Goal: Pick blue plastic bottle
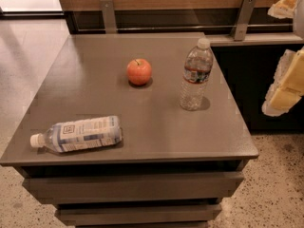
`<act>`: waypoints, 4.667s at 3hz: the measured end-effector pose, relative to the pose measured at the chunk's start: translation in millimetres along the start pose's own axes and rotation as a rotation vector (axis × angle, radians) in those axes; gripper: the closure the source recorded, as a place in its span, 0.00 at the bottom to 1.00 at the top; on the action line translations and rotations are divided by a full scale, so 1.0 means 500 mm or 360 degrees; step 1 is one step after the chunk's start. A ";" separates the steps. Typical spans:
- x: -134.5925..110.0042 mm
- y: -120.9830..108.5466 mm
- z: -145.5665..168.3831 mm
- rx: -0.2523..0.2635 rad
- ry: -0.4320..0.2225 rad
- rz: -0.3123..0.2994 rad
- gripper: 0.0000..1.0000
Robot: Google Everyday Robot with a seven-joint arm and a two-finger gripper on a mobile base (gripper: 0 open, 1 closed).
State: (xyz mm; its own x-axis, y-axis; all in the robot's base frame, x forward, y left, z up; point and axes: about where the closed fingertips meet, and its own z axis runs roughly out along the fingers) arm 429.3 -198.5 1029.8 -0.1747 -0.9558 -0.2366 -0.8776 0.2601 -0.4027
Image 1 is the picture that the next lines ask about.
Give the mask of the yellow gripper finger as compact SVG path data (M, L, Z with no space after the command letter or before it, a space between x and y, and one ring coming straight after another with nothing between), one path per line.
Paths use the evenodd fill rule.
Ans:
M268 9L268 14L277 19L292 19L297 0L279 0Z
M298 51L286 49L275 70L262 112L278 117L296 105L304 96L304 47Z

